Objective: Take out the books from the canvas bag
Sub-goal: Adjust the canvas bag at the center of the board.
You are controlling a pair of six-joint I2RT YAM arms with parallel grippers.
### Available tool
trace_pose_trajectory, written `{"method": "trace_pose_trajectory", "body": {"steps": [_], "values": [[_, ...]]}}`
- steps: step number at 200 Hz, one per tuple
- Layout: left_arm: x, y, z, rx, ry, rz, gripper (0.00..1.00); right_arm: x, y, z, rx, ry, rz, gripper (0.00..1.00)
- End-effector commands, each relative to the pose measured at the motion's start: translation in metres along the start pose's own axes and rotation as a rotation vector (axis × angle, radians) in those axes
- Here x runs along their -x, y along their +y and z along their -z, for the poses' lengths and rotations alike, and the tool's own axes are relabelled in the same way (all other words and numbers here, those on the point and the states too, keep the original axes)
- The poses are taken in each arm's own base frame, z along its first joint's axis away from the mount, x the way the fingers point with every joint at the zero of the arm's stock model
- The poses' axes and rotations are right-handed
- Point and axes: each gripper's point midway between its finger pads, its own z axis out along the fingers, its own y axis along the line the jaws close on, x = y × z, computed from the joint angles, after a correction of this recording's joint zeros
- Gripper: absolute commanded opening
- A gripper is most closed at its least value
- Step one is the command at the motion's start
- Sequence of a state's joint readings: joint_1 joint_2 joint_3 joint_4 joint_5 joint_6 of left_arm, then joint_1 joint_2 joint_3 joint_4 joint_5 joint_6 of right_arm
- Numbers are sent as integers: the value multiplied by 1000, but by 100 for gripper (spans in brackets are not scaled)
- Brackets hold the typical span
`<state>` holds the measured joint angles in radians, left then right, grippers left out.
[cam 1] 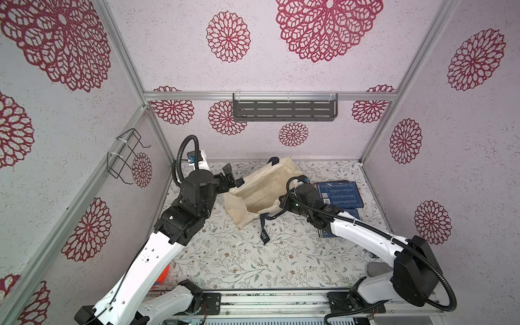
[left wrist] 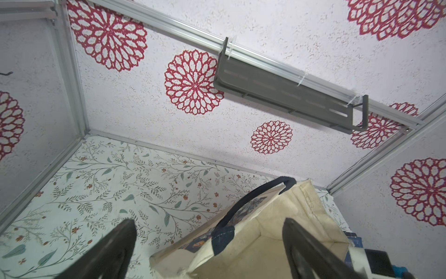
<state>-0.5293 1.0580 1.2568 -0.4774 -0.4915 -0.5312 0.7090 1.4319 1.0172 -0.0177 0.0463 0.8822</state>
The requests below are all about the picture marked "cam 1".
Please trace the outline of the cream canvas tote bag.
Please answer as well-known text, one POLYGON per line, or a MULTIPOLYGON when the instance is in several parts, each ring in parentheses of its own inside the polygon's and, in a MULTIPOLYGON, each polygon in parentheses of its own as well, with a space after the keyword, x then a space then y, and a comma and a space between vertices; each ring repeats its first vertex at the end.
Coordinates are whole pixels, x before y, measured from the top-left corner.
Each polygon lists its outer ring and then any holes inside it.
POLYGON ((261 215, 274 216, 281 211, 281 196, 287 193, 287 181, 303 175, 292 158, 274 157, 262 168, 243 177, 244 184, 224 194, 224 209, 236 227, 242 230, 261 215))

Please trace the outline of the blue book carried rightward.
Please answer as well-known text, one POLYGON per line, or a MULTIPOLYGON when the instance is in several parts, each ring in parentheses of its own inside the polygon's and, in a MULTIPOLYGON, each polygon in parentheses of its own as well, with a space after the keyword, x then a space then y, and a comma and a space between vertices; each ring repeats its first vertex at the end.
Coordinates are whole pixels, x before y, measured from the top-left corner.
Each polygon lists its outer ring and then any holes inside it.
POLYGON ((348 212, 340 212, 338 215, 329 217, 326 222, 325 229, 318 230, 318 235, 321 238, 345 238, 349 241, 356 242, 361 238, 362 233, 356 226, 359 219, 355 218, 348 212))

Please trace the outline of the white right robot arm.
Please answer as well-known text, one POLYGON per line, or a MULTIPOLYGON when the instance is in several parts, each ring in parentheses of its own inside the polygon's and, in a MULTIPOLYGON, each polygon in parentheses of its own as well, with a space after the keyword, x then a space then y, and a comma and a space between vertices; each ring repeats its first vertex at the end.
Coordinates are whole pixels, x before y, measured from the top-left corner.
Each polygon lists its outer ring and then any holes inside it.
POLYGON ((303 216, 318 230, 345 238, 376 255, 391 270, 379 276, 367 276, 355 284, 353 295, 365 304, 402 299, 422 307, 439 283, 438 277, 419 258, 414 249, 435 268, 439 268, 428 243, 418 236, 408 239, 372 227, 347 211, 326 204, 311 184, 300 184, 280 198, 280 208, 303 216))

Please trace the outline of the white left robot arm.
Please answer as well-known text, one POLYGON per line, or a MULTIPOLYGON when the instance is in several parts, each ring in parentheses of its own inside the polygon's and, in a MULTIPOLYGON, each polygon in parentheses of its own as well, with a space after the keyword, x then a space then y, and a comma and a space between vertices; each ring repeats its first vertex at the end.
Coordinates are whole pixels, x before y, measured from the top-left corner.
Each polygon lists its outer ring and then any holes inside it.
POLYGON ((203 229, 217 195, 243 183, 235 180, 230 164, 220 174, 206 169, 192 171, 122 278, 95 305, 81 307, 75 322, 161 324, 178 313, 197 314, 203 306, 203 290, 190 280, 181 281, 172 291, 151 301, 145 297, 164 269, 203 229))

